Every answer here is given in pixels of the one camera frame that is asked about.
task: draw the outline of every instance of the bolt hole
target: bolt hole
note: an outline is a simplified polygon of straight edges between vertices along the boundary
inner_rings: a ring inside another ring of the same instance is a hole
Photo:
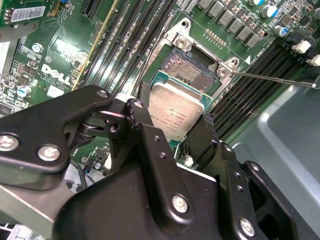
[[[112,123],[112,124],[110,124],[110,126],[109,126],[109,130],[110,130],[110,132],[112,132],[112,133],[115,133],[116,131],[118,131],[118,129],[119,129],[119,125],[116,124],[116,123]]]
[[[167,159],[167,155],[164,152],[160,153],[160,158]]]
[[[238,186],[236,186],[236,188],[239,190],[239,192],[243,192],[244,191],[244,189],[242,188],[242,186],[240,186],[240,185],[238,185]]]
[[[262,37],[265,39],[269,36],[269,32],[265,31],[263,34],[262,34]]]
[[[232,65],[232,66],[237,65],[237,63],[238,63],[238,61],[237,61],[237,60],[235,60],[235,59],[231,61],[231,65]]]
[[[186,29],[189,26],[189,23],[187,21],[183,21],[182,26]]]
[[[139,101],[134,101],[133,103],[134,103],[134,105],[136,105],[139,108],[143,108],[144,107],[144,105]]]

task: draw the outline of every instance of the black metal bracket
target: black metal bracket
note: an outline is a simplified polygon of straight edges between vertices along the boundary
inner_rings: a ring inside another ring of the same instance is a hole
[[[69,165],[69,146],[78,125],[112,102],[102,88],[86,86],[1,118],[0,137],[12,136],[17,145],[0,152],[0,184],[32,190],[56,187]]]
[[[261,166],[246,161],[241,168],[249,180],[258,225],[268,239],[319,239]]]
[[[153,126],[142,101],[129,99],[124,111],[130,131],[124,144],[111,141],[111,172],[131,162],[140,162],[155,221],[170,234],[182,233],[193,222],[195,207],[166,137]],[[186,212],[174,207],[174,196],[185,200]]]

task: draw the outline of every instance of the ram slot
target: ram slot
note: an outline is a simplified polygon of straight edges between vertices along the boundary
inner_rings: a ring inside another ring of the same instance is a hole
[[[120,10],[117,14],[114,24],[112,25],[111,30],[108,32],[107,37],[103,41],[103,44],[94,58],[88,73],[85,76],[83,85],[96,85],[98,75],[101,72],[101,68],[104,66],[105,59],[112,52],[113,46],[116,43],[119,35],[122,32],[122,29],[126,25],[129,18],[126,16],[130,14],[132,9],[132,4],[130,0],[125,0],[121,5]]]
[[[301,65],[282,46],[273,43],[249,68],[248,73],[289,79]],[[241,77],[209,113],[218,136],[226,140],[282,86],[281,83]]]
[[[169,15],[169,11],[172,5],[174,5],[175,3],[176,0],[167,0],[164,4],[163,1],[159,1],[159,7],[156,8],[153,11],[153,14],[148,17],[144,28],[142,28],[141,32],[138,34],[138,41],[136,42],[133,49],[128,52],[125,58],[128,60],[125,62],[125,64],[121,68],[121,71],[117,75],[115,79],[115,86],[112,87],[112,85],[110,84],[110,87],[113,89],[112,94],[115,95],[122,90],[133,69],[135,68],[135,66],[137,66],[139,60],[141,59],[142,53],[147,50],[150,44],[152,44],[153,39],[160,33],[162,26],[167,20],[166,15]]]

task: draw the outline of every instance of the screw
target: screw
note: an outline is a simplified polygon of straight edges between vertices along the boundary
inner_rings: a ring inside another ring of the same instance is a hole
[[[176,41],[176,46],[180,49],[184,49],[186,46],[187,46],[187,42],[182,39],[182,38],[179,38],[177,41]]]
[[[98,94],[102,98],[107,98],[108,97],[107,93],[105,91],[102,91],[102,90],[97,91],[96,94]]]
[[[96,163],[94,164],[94,168],[95,168],[95,169],[100,169],[101,167],[102,167],[102,165],[101,165],[100,162],[96,162]]]
[[[254,170],[259,171],[259,167],[256,164],[251,163],[251,166],[253,167]]]
[[[247,234],[249,237],[253,237],[255,235],[254,227],[251,225],[251,223],[245,219],[240,218],[240,226],[245,234]]]
[[[172,197],[172,204],[179,213],[186,213],[188,211],[188,203],[182,196],[174,195]]]
[[[139,102],[139,101],[134,101],[133,103],[134,103],[134,105],[136,105],[136,106],[139,107],[139,108],[143,108],[143,107],[144,107],[144,106],[142,105],[142,103]]]
[[[0,151],[8,152],[16,149],[19,146],[19,140],[15,136],[1,135],[0,136]]]
[[[52,162],[60,157],[60,151],[53,145],[42,146],[38,150],[38,157],[46,162]]]

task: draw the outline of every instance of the electrolytic capacitor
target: electrolytic capacitor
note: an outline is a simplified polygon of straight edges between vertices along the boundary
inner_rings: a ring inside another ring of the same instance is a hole
[[[278,12],[278,8],[272,5],[266,5],[261,9],[261,15],[264,18],[273,18]]]
[[[27,85],[23,85],[23,86],[19,86],[16,94],[20,97],[20,98],[25,98],[26,96],[28,96],[31,93],[31,88]]]
[[[274,34],[281,38],[285,37],[288,34],[288,31],[288,28],[283,26],[278,25],[274,27]]]
[[[316,10],[314,10],[313,18],[316,20],[320,20],[320,7],[318,7]]]
[[[264,0],[248,0],[249,5],[259,6],[264,3]]]

